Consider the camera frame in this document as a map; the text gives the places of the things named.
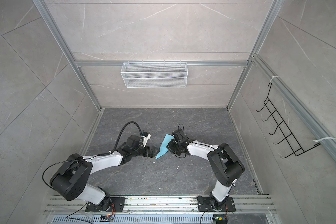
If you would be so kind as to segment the light blue paper sheet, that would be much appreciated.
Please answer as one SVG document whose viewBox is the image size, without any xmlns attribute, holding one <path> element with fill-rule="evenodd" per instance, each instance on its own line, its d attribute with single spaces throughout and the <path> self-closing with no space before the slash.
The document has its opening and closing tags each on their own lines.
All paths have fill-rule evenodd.
<svg viewBox="0 0 336 224">
<path fill-rule="evenodd" d="M 169 135 L 169 134 L 165 135 L 164 140 L 163 140 L 163 142 L 161 143 L 161 146 L 160 146 L 160 152 L 157 154 L 156 159 L 162 157 L 163 155 L 165 155 L 169 151 L 167 146 L 168 146 L 169 142 L 173 139 L 174 139 L 174 137 L 172 135 Z"/>
</svg>

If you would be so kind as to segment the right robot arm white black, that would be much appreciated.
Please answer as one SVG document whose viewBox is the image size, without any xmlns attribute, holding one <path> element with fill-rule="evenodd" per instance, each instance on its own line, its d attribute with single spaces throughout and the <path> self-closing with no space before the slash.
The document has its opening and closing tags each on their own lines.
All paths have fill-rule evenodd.
<svg viewBox="0 0 336 224">
<path fill-rule="evenodd" d="M 216 208 L 222 205 L 230 194 L 232 187 L 245 171 L 245 167 L 226 143 L 209 145 L 198 141 L 176 141 L 172 139 L 167 149 L 180 156 L 198 156 L 208 160 L 217 179 L 210 193 L 211 203 Z"/>
</svg>

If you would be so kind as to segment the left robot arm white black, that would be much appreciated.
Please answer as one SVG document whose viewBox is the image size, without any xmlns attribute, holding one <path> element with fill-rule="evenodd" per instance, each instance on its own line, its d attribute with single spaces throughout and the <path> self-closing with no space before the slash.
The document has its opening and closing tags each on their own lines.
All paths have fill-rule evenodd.
<svg viewBox="0 0 336 224">
<path fill-rule="evenodd" d="M 80 199 L 99 205 L 109 200 L 110 195 L 99 187 L 88 184 L 91 174 L 129 162 L 133 157 L 154 158 L 160 152 L 157 147 L 121 146 L 115 152 L 95 156 L 72 154 L 52 176 L 49 185 L 67 201 Z"/>
</svg>

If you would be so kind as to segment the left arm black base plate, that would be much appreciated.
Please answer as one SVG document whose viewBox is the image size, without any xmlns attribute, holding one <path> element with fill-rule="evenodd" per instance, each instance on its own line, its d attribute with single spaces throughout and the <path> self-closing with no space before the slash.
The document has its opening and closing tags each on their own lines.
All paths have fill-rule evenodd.
<svg viewBox="0 0 336 224">
<path fill-rule="evenodd" d="M 123 212 L 125 197 L 111 197 L 108 200 L 104 200 L 99 205 L 95 205 L 91 202 L 86 206 L 86 212 Z"/>
</svg>

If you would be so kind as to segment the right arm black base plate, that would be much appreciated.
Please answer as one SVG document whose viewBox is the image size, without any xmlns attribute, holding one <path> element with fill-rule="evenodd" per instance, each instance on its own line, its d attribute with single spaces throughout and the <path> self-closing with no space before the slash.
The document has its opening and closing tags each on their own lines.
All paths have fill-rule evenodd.
<svg viewBox="0 0 336 224">
<path fill-rule="evenodd" d="M 232 197 L 226 197 L 222 202 L 218 202 L 213 196 L 197 197 L 198 210 L 204 211 L 228 211 L 235 212 L 235 202 Z"/>
</svg>

